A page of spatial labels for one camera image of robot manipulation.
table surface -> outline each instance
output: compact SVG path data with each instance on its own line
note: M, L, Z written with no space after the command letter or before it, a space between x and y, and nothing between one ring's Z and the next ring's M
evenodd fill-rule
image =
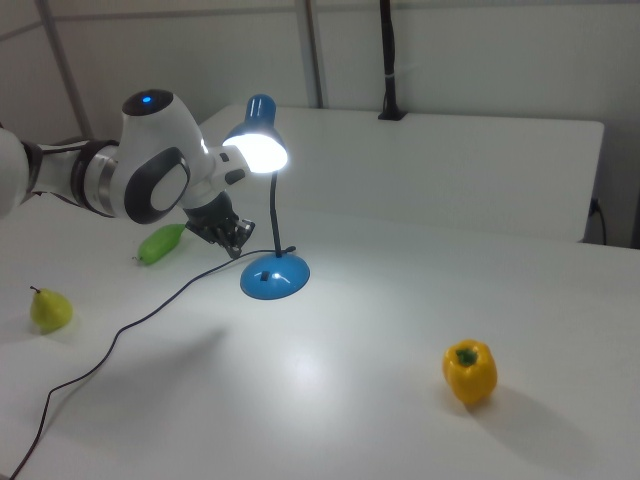
M201 125L220 145L244 115ZM577 242L604 127L597 122L278 108L290 156L282 205L358 217ZM234 198L264 202L261 180Z
M235 208L258 224L245 250L269 248L266 199ZM5 475L50 388L227 260L187 232L141 267L131 257L157 226L49 196L17 213L0 223ZM291 207L280 230L311 268L303 290L244 296L244 260L192 285L54 396L19 478L638 478L637 251ZM30 285L64 293L72 322L37 334ZM475 409L441 373L464 338L498 364L498 388Z

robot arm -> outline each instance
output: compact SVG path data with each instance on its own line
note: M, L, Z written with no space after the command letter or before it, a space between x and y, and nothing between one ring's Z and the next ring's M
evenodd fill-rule
M156 222L178 205L189 218L187 228L237 257L254 228L233 212L224 192L250 171L240 149L207 147L171 92L137 93L122 112L119 143L35 145L0 129L0 217L43 192L140 224Z

green vegetable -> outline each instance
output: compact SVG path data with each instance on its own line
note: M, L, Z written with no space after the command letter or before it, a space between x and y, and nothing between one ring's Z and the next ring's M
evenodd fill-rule
M153 232L140 244L138 260L145 265L156 263L178 245L184 227L183 224L165 225Z

pear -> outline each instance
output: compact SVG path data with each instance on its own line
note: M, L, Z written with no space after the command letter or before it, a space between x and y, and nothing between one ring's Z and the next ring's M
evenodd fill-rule
M64 327L73 316L73 307L63 295L46 288L37 289L31 302L31 319L43 333Z

blue desk lamp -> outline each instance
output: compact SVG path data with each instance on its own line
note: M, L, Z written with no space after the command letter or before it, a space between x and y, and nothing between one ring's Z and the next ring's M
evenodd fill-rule
M275 117L276 104L271 97L251 97L244 122L231 130L222 144L238 147L252 172L273 172L270 211L275 254L251 262L240 277L242 291L259 300L287 297L304 287L310 275L307 263L300 257L283 252L280 245L275 192L278 170L286 165L288 156L284 142L273 126Z

